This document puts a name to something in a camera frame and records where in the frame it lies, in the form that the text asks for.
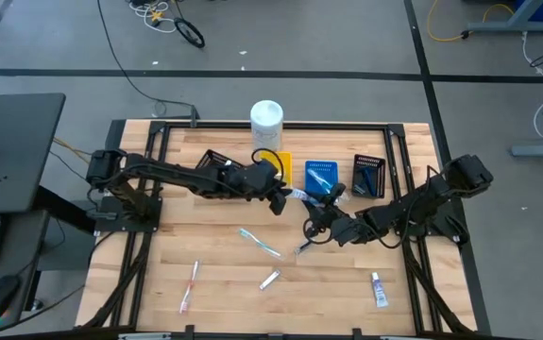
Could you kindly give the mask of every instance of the black basket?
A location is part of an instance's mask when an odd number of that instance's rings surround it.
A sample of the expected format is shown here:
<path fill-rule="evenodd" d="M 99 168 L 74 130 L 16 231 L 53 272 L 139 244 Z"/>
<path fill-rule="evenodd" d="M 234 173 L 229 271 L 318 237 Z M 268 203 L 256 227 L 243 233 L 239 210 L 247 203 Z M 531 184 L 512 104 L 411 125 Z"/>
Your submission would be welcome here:
<path fill-rule="evenodd" d="M 354 196 L 384 198 L 384 166 L 386 161 L 366 155 L 355 155 L 351 192 Z"/>
<path fill-rule="evenodd" d="M 239 162 L 234 161 L 229 157 L 223 156 L 223 155 L 221 155 L 220 153 L 218 153 L 216 151 L 208 149 L 208 151 L 206 151 L 204 156 L 202 156 L 202 159 L 199 160 L 199 162 L 197 163 L 197 166 L 195 168 L 197 169 L 197 168 L 201 168 L 203 166 L 211 165 L 211 164 L 225 165 L 225 163 L 227 163 L 227 161 L 231 161 L 231 164 L 235 165 L 236 168 L 244 167 Z"/>

